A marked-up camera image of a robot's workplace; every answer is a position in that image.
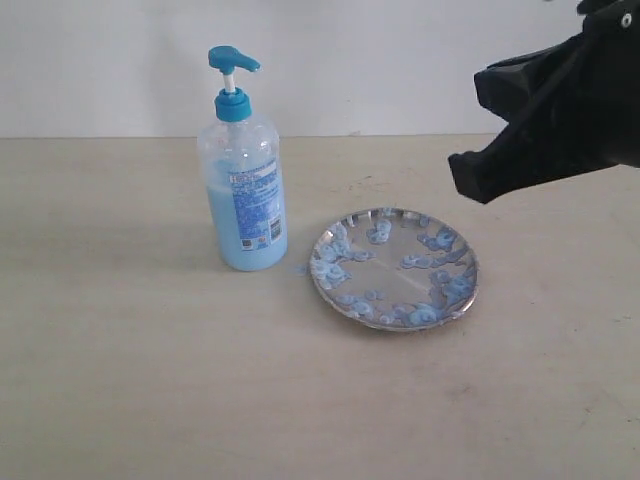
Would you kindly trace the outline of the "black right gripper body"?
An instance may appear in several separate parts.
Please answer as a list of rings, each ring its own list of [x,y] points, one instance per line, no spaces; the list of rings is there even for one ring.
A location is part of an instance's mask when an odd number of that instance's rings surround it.
[[[580,132],[598,160],[639,166],[639,3],[581,1],[589,43],[579,75]]]

